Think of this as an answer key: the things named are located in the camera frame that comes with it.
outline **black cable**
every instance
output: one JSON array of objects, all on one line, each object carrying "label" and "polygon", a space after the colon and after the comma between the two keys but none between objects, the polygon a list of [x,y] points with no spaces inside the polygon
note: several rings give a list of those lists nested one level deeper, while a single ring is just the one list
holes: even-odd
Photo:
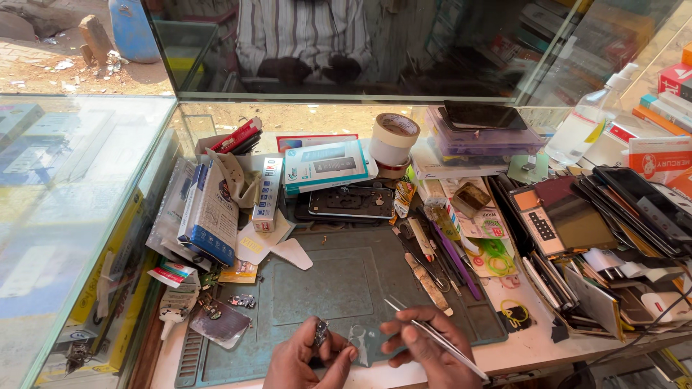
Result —
[{"label": "black cable", "polygon": [[651,323],[651,325],[646,330],[644,330],[644,332],[642,332],[641,335],[639,335],[632,343],[625,345],[623,347],[620,347],[618,349],[615,349],[615,350],[607,353],[606,355],[603,355],[601,358],[598,358],[596,361],[593,361],[593,362],[589,363],[588,365],[586,365],[585,367],[583,367],[583,368],[577,370],[576,372],[573,372],[570,375],[566,376],[565,379],[562,380],[560,382],[560,384],[558,385],[558,389],[562,389],[563,384],[565,384],[567,381],[569,381],[572,377],[574,377],[574,376],[578,375],[579,373],[589,369],[592,365],[596,365],[599,362],[601,362],[602,360],[608,358],[609,356],[613,356],[619,352],[625,351],[628,348],[637,344],[637,342],[639,342],[641,339],[643,339],[656,326],[656,324],[658,324],[658,322],[663,318],[663,316],[665,316],[679,302],[683,301],[690,293],[692,293],[692,287],[690,289],[688,289],[684,295],[680,296],[680,298],[678,298],[673,304],[671,304],[670,307],[668,307],[665,311],[663,311],[663,313],[661,313],[660,316],[658,316],[656,318],[656,320],[654,320],[653,323]]}]

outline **blue barrel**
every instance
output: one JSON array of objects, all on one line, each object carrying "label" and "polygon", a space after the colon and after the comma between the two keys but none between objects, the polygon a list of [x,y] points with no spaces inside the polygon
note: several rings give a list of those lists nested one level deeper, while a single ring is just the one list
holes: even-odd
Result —
[{"label": "blue barrel", "polygon": [[120,56],[130,61],[151,64],[161,58],[139,0],[108,0],[113,38]]}]

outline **tape roll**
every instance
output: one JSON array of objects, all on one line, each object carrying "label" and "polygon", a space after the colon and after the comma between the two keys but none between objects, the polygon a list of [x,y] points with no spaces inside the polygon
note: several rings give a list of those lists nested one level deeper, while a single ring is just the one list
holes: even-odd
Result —
[{"label": "tape roll", "polygon": [[377,163],[377,168],[379,170],[377,173],[378,177],[383,177],[385,179],[400,179],[406,175],[406,169],[408,169],[408,166],[411,164],[411,155],[407,156],[406,161],[400,165],[388,165],[377,160],[375,160],[375,163]]},{"label": "tape roll", "polygon": [[386,165],[402,165],[420,133],[420,126],[405,116],[379,114],[372,125],[370,155]]}]

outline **spray bottle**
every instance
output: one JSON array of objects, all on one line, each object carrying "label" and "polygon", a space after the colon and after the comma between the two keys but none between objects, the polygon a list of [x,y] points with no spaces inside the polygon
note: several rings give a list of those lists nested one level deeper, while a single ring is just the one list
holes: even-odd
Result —
[{"label": "spray bottle", "polygon": [[622,111],[620,95],[632,83],[637,65],[629,63],[610,77],[605,88],[589,93],[560,123],[557,132],[545,146],[545,153],[564,165],[579,161],[594,145],[603,128]]}]

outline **striped shirt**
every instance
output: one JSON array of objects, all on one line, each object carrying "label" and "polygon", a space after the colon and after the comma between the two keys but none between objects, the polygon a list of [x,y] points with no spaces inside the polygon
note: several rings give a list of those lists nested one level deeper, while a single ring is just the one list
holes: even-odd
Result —
[{"label": "striped shirt", "polygon": [[372,54],[363,1],[240,0],[240,66],[257,75],[265,59],[296,57],[308,66],[327,66],[330,56],[341,54],[364,71]]}]

